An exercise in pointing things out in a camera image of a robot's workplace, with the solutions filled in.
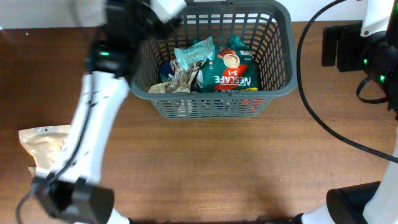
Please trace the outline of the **brown white snack bag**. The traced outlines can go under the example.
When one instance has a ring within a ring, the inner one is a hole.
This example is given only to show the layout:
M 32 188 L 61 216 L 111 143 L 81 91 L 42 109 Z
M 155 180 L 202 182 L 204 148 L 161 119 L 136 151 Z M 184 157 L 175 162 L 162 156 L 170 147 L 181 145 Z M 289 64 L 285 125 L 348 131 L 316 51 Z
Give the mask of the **brown white snack bag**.
M 175 75 L 171 82 L 160 82 L 158 84 L 152 85 L 148 93 L 150 94 L 161 94 L 161 93 L 190 93 L 194 86 L 194 81 L 196 80 L 198 74 L 201 72 L 202 66 L 205 64 L 206 60 L 202 60 L 193 63 L 189 66 L 188 70 L 184 70 L 180 67 L 176 58 L 171 60 Z

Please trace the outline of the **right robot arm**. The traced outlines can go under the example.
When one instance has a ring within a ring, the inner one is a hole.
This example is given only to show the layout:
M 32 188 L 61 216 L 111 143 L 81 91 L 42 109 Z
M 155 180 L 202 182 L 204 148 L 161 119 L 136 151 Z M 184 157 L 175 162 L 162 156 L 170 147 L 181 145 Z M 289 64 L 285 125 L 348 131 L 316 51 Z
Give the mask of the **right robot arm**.
M 332 1 L 322 7 L 310 18 L 303 28 L 297 44 L 297 84 L 300 97 L 310 116 L 333 138 L 327 149 L 336 146 L 337 154 L 343 156 L 342 165 L 349 171 L 349 186 L 359 184 L 359 177 L 365 183 L 378 182 L 374 195 L 368 197 L 361 209 L 350 202 L 345 187 L 332 187 L 330 192 L 336 198 L 334 202 L 323 202 L 302 215 L 304 223 L 397 223 L 397 113 L 388 109 L 387 103 L 363 103 L 356 95 L 346 101 L 342 99 L 343 88 L 356 89 L 365 74 L 362 71 L 340 74 L 335 67 L 326 69 L 332 83 L 337 85 L 337 96 L 331 95 L 331 87 L 326 88 L 326 106 L 332 106 L 332 113 L 338 113 L 338 106 L 345 109 L 336 118 L 321 119 L 310 107 L 302 83 L 309 79 L 309 61 L 302 60 L 302 47 L 311 27 L 316 27 L 316 19 L 327 12 L 338 12 L 340 7 L 353 7 L 353 1 Z

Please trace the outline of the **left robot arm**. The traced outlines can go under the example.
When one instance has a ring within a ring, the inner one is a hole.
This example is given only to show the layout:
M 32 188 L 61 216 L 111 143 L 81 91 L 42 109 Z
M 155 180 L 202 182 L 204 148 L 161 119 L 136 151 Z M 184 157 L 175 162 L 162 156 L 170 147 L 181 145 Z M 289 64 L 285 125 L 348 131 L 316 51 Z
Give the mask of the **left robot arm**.
M 86 73 L 65 145 L 49 171 L 31 185 L 47 214 L 67 223 L 129 223 L 100 187 L 105 147 L 115 117 L 139 72 L 141 45 L 167 38 L 180 24 L 185 1 L 106 1 L 86 58 Z

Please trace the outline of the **green Nescafe coffee bag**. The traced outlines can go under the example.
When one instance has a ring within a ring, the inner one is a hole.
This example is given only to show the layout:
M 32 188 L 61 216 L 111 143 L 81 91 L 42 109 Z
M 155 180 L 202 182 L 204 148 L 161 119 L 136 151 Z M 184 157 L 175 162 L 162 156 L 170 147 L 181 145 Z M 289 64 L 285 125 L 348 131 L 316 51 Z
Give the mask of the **green Nescafe coffee bag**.
M 202 66 L 193 89 L 200 93 L 257 91 L 259 75 L 251 49 L 235 35 L 226 44 L 216 45 L 214 59 Z

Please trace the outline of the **teal small packet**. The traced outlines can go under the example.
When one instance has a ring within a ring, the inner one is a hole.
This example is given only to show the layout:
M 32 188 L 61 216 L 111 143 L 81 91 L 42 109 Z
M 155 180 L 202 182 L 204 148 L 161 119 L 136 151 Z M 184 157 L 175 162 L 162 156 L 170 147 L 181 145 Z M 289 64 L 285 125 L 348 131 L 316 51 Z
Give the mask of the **teal small packet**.
M 213 38 L 209 37 L 186 49 L 175 48 L 174 53 L 180 67 L 188 70 L 193 63 L 214 59 L 215 45 L 213 44 Z

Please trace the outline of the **blue tissue pack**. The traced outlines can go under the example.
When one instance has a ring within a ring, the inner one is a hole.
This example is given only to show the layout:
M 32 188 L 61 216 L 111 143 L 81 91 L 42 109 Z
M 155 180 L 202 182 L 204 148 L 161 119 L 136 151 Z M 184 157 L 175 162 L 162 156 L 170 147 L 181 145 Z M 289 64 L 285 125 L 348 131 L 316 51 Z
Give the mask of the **blue tissue pack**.
M 171 60 L 166 61 L 159 69 L 160 79 L 162 82 L 171 82 L 174 75 L 175 69 Z

